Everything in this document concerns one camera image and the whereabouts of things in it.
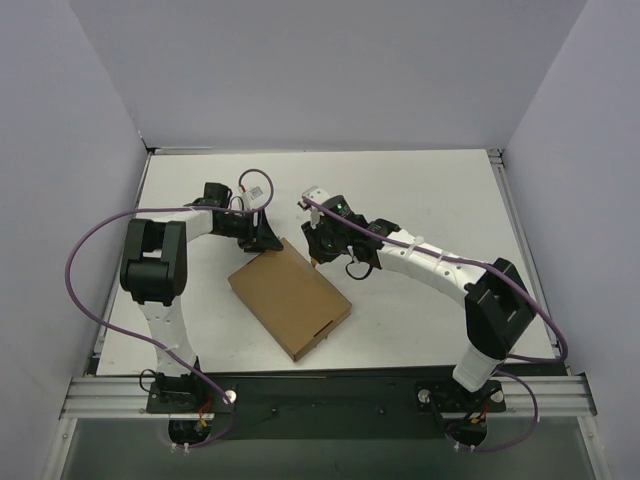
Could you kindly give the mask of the brown cardboard express box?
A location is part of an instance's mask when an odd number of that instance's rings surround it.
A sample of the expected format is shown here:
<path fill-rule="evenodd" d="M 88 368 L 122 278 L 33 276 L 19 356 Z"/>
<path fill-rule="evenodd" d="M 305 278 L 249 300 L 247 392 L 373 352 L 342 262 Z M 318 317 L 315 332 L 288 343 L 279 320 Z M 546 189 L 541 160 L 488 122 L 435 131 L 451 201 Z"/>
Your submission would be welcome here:
<path fill-rule="evenodd" d="M 292 361 L 298 362 L 340 325 L 352 303 L 286 239 L 228 278 L 232 291 Z"/>

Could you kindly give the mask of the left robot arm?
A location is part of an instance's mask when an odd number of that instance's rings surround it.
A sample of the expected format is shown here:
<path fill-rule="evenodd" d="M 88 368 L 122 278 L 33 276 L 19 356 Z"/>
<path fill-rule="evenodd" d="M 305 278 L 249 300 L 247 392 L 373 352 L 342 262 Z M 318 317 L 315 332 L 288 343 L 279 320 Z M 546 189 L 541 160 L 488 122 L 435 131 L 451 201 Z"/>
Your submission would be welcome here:
<path fill-rule="evenodd" d="M 187 412 L 199 408 L 205 398 L 204 385 L 186 376 L 198 365 L 181 307 L 188 276 L 188 243 L 204 235 L 217 235 L 235 239 L 246 253 L 283 249 L 265 209 L 258 206 L 262 189 L 242 186 L 240 191 L 239 208 L 231 211 L 231 189 L 207 183 L 203 196 L 185 209 L 155 219 L 135 218 L 127 228 L 120 285 L 138 304 L 151 338 L 161 343 L 156 348 L 156 371 L 178 378 L 170 387 L 170 400 Z"/>

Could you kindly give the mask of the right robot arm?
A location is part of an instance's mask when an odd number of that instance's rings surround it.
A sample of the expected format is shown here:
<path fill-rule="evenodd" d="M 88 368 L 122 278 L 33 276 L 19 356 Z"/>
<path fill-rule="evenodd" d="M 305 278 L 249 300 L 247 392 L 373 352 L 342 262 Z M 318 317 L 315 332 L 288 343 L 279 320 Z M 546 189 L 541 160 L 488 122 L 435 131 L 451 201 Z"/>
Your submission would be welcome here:
<path fill-rule="evenodd" d="M 465 313 L 468 347 L 453 379 L 470 393 L 479 391 L 512 353 L 536 316 L 513 263 L 474 264 L 426 243 L 386 219 L 367 221 L 341 195 L 312 189 L 298 205 L 310 214 L 302 225 L 309 254 L 319 264 L 348 255 L 370 270 L 404 275 L 459 304 Z"/>

